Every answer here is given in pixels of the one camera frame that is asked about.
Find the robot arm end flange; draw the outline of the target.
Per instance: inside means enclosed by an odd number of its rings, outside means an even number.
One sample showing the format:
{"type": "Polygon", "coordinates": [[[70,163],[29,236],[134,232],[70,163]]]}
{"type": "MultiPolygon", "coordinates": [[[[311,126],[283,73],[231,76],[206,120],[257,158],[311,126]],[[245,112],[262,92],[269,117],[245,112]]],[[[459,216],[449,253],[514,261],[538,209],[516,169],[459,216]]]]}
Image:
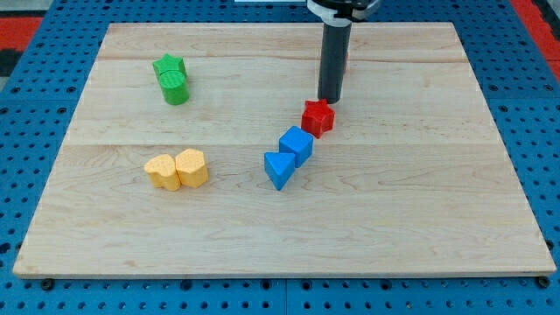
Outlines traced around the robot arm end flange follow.
{"type": "Polygon", "coordinates": [[[382,0],[307,0],[309,11],[323,23],[345,27],[352,22],[363,22],[379,10],[382,0]]]}

